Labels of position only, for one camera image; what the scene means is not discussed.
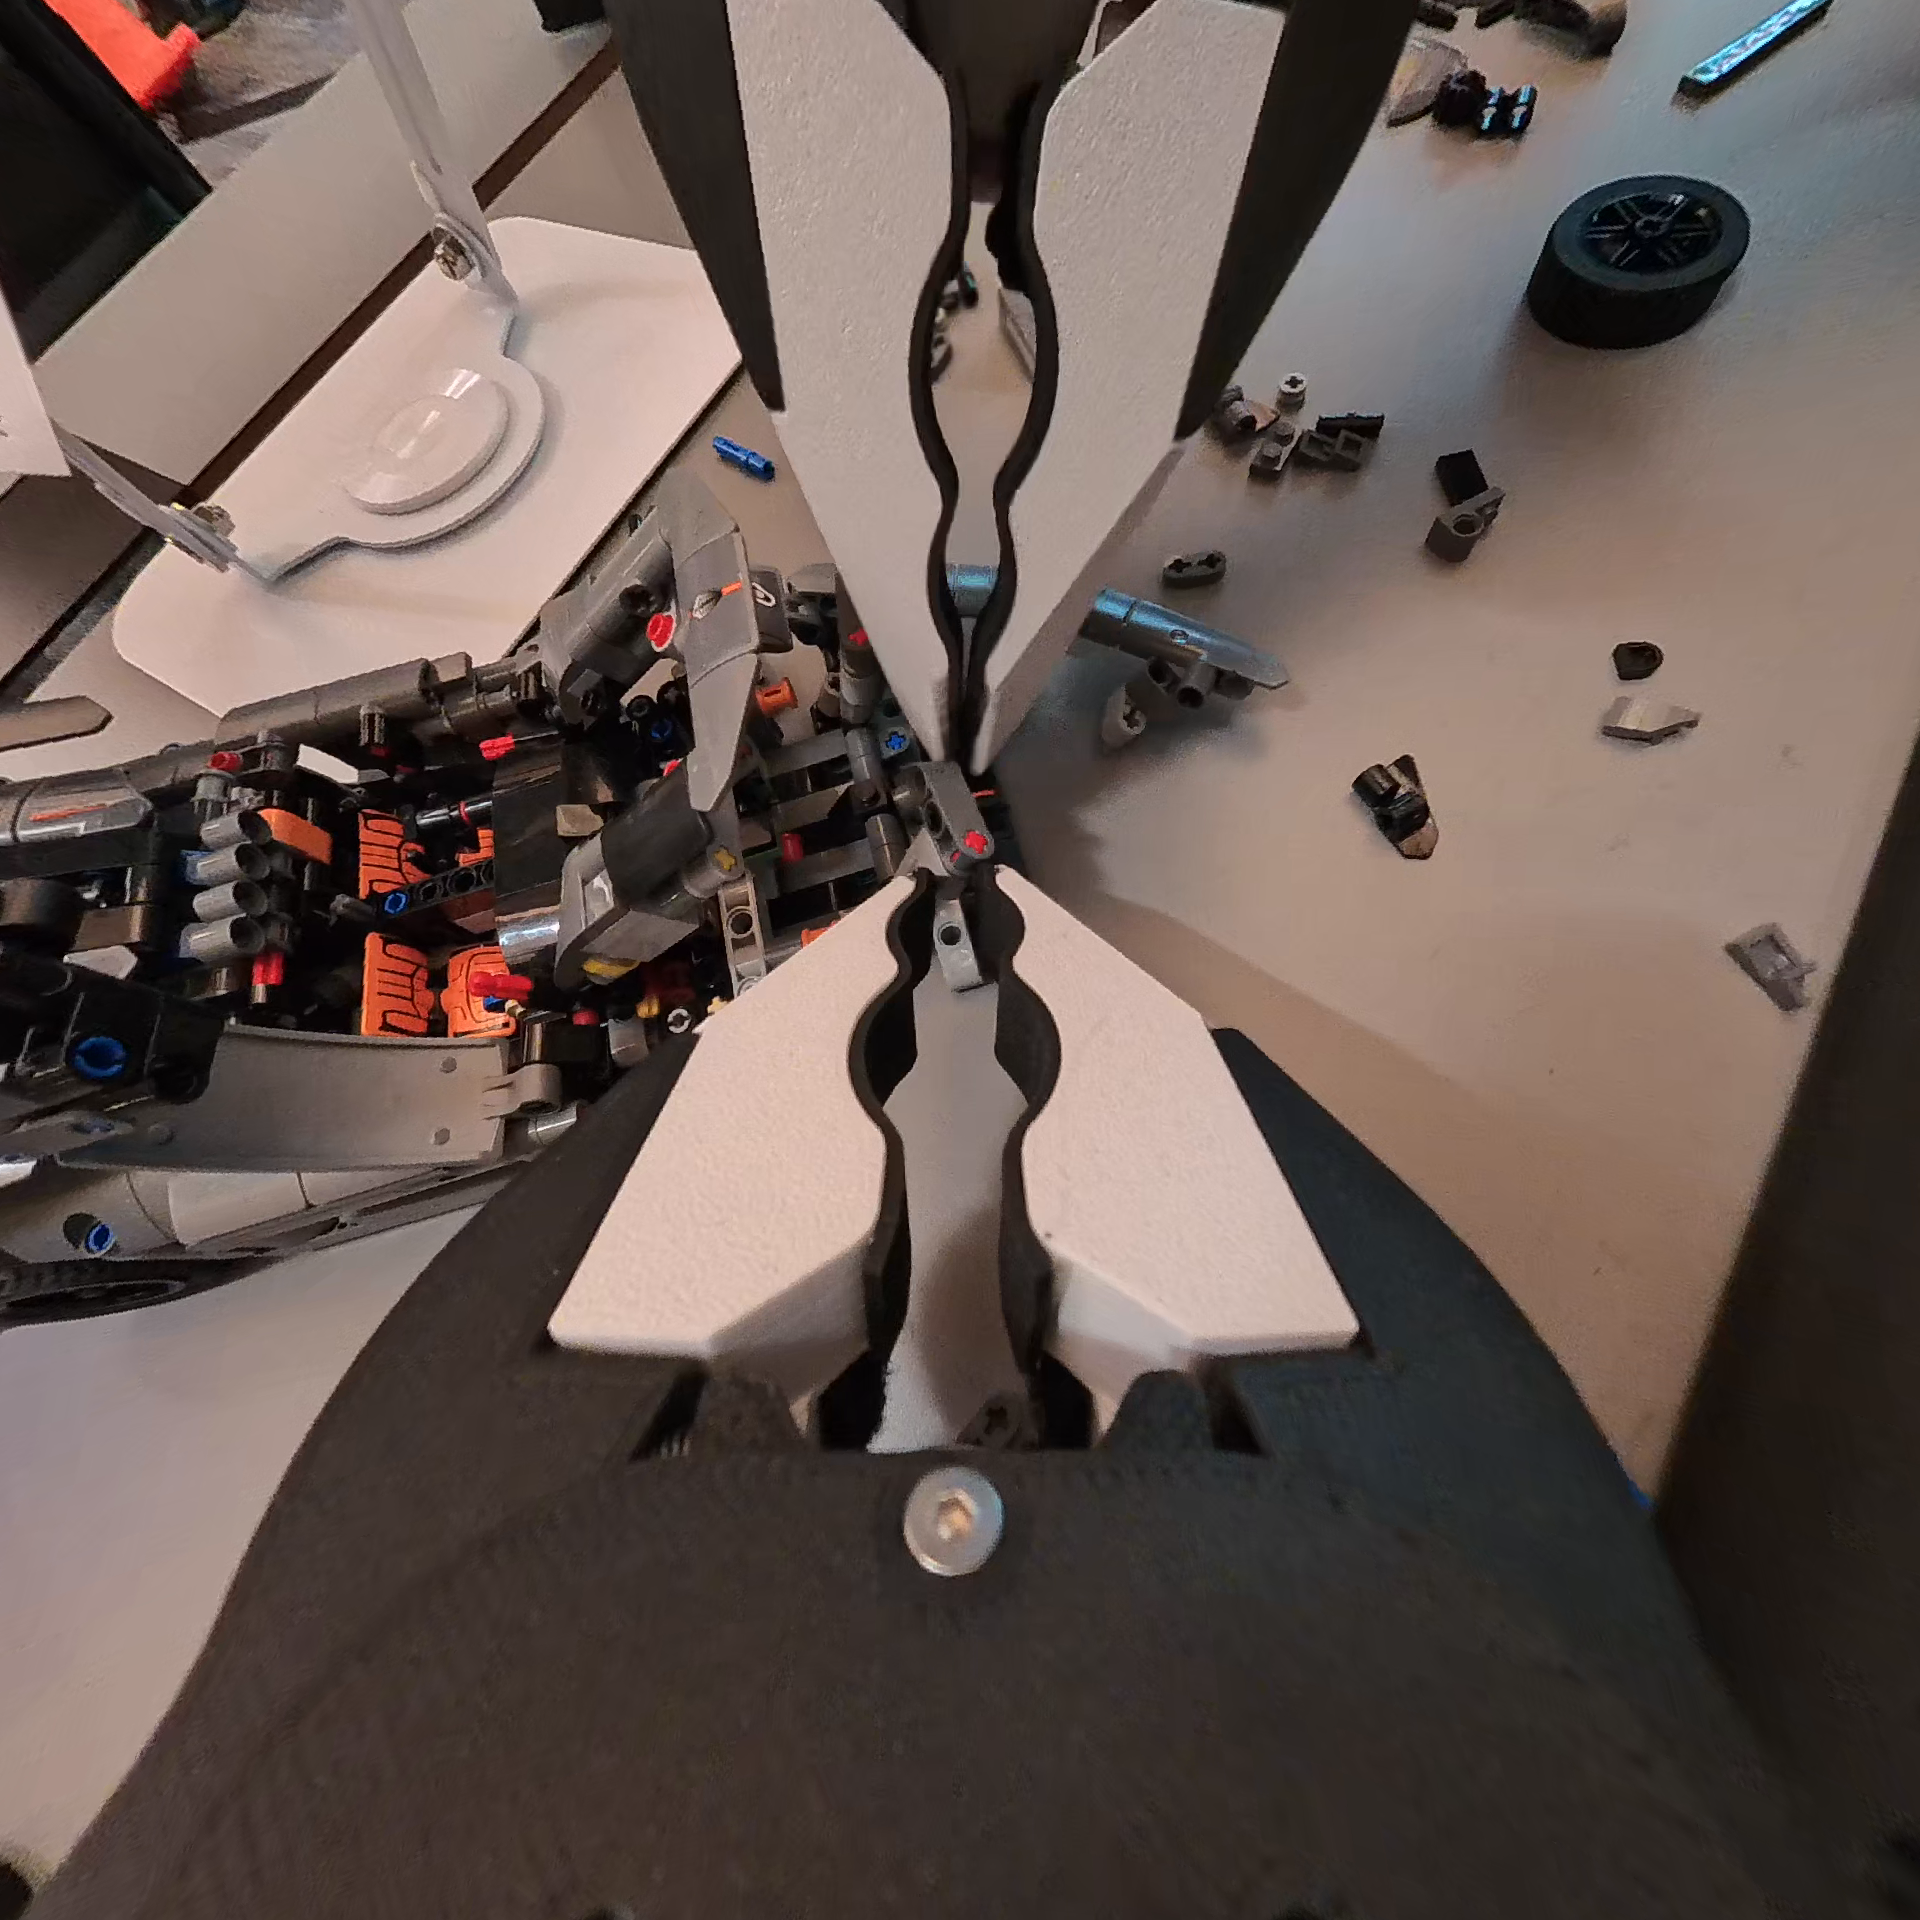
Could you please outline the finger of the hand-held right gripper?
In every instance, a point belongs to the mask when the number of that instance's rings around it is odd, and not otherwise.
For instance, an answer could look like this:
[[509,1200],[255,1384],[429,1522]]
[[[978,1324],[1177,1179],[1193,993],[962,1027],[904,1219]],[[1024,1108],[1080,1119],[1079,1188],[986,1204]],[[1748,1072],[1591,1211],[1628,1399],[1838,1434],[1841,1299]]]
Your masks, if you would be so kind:
[[729,2],[727,26],[774,432],[906,724],[948,760],[958,632],[936,571],[958,483],[928,384],[962,208],[948,92],[885,6]]
[[1193,352],[1272,81],[1276,9],[1160,2],[1040,119],[1021,264],[1037,364],[997,474],[997,588],[974,630],[966,767],[1018,730],[1085,610],[1104,544],[1183,448]]

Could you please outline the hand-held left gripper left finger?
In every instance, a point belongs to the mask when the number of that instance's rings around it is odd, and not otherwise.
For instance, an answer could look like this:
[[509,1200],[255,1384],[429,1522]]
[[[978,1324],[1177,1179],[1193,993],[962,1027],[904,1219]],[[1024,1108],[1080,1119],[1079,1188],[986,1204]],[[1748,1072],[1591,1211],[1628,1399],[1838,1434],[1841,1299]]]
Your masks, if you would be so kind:
[[871,1446],[910,1299],[889,1099],[919,1062],[928,880],[898,876],[711,1018],[545,1334],[744,1376]]

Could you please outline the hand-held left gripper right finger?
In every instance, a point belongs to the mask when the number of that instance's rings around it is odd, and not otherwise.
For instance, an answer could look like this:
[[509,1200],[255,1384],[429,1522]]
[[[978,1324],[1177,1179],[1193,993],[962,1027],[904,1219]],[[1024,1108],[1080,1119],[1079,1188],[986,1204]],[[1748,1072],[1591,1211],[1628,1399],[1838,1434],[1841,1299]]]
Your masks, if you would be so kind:
[[978,886],[1000,1155],[998,1310],[1034,1446],[1089,1446],[1130,1388],[1343,1354],[1360,1320],[1209,1022],[1032,880]]

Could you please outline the grey lego car model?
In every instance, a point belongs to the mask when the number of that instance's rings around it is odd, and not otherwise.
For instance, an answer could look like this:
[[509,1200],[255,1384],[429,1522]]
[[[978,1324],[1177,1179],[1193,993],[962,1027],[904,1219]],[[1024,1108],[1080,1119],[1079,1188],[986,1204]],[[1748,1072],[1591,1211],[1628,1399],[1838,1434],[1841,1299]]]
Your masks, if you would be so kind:
[[5,1331],[490,1199],[904,864],[837,567],[671,479],[493,662],[5,775]]

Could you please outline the dark grey curved lego piece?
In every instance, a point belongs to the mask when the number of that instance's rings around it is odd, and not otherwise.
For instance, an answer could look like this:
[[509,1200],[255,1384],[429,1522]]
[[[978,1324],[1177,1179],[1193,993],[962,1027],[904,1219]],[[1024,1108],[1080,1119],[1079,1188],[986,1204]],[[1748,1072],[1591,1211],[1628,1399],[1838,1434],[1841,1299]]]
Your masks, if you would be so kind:
[[1469,62],[1450,39],[1413,32],[1382,96],[1382,127],[1417,123],[1436,107],[1445,86],[1464,74],[1469,74]]

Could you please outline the pile of small lego parts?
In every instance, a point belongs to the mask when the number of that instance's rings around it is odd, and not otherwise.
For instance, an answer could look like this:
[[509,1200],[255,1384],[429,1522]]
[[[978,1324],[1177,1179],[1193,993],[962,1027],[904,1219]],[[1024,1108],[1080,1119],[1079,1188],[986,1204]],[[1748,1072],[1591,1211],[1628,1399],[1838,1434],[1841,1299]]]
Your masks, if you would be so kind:
[[1245,455],[1245,474],[1262,487],[1276,487],[1293,471],[1354,474],[1366,466],[1385,432],[1381,415],[1329,415],[1306,422],[1310,382],[1284,376],[1269,401],[1242,386],[1224,388],[1207,432],[1226,451]]

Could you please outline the grey lego tube assembly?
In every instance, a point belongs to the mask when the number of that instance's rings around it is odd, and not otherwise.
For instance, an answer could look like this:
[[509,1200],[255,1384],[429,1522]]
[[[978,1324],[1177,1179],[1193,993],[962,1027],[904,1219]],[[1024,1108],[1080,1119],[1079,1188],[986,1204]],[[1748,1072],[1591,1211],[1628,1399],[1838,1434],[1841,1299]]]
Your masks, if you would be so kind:
[[1160,718],[1240,704],[1254,690],[1289,683],[1284,664],[1269,652],[1126,592],[1102,592],[1077,640],[1135,665],[1102,706],[1096,738],[1106,752],[1137,744]]

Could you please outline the grey curved lego panel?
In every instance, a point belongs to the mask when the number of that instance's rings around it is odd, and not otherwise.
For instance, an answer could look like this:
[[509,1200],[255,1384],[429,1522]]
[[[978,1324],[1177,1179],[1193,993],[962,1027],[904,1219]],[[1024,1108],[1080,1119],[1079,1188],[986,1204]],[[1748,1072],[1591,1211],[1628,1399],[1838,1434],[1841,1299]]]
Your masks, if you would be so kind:
[[1625,34],[1628,2],[1473,2],[1473,26],[1487,30],[1498,20],[1558,36],[1583,60],[1608,58]]

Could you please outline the black lego wheel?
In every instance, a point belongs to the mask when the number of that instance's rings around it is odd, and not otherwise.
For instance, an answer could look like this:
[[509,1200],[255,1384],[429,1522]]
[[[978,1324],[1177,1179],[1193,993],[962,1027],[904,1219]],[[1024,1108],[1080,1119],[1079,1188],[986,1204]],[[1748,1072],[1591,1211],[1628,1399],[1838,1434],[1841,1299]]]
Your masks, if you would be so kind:
[[1628,352],[1696,328],[1750,242],[1742,201],[1692,176],[1600,184],[1551,223],[1524,307],[1553,342]]

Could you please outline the black lego wedge piece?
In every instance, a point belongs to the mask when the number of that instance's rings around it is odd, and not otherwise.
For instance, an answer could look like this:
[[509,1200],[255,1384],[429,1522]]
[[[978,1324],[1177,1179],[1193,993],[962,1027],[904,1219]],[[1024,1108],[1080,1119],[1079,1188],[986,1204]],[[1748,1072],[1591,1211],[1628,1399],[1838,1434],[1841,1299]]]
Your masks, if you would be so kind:
[[1364,767],[1351,783],[1382,842],[1404,860],[1429,860],[1437,846],[1437,823],[1420,763],[1413,755]]

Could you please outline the black striped lego tile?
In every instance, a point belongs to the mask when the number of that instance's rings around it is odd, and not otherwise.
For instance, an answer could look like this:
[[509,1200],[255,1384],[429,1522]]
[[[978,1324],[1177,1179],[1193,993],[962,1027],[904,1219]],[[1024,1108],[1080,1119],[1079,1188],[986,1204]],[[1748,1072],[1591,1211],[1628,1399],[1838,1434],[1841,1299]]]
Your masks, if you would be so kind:
[[1674,96],[1686,103],[1703,103],[1722,95],[1831,11],[1832,2],[1778,6],[1720,49],[1694,62],[1678,79]]

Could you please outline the grey lego plate piece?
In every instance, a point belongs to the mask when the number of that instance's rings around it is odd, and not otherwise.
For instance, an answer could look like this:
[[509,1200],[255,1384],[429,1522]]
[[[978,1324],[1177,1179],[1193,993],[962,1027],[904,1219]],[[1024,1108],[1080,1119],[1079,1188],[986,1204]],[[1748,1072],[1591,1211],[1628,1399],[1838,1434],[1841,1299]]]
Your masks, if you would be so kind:
[[1778,1010],[1794,1015],[1810,1006],[1808,983],[1817,963],[1802,956],[1781,923],[1768,922],[1734,935],[1722,953]]

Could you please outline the orange plastic object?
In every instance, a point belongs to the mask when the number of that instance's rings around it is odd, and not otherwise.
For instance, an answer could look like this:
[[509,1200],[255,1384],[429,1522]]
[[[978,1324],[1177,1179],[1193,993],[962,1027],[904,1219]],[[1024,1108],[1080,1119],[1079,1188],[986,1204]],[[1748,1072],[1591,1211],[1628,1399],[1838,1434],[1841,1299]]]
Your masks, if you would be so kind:
[[200,50],[200,36],[168,7],[156,14],[134,2],[46,2],[80,36],[130,102],[153,113],[178,96]]

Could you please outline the black box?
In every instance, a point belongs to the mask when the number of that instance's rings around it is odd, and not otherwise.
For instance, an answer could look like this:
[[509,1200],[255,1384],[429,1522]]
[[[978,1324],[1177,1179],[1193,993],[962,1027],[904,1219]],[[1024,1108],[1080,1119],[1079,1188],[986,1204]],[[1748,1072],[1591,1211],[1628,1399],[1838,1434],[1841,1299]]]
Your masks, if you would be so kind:
[[207,182],[56,11],[2,6],[2,283],[28,360],[207,200]]

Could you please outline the white instruction booklet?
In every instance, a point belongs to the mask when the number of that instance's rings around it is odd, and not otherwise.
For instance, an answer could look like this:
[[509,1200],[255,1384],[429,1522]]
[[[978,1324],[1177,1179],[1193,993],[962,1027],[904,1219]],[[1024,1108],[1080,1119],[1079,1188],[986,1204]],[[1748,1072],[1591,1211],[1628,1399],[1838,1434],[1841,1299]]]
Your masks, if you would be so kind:
[[32,360],[20,342],[8,300],[0,302],[2,328],[2,490],[23,476],[69,476],[53,419],[39,393]]

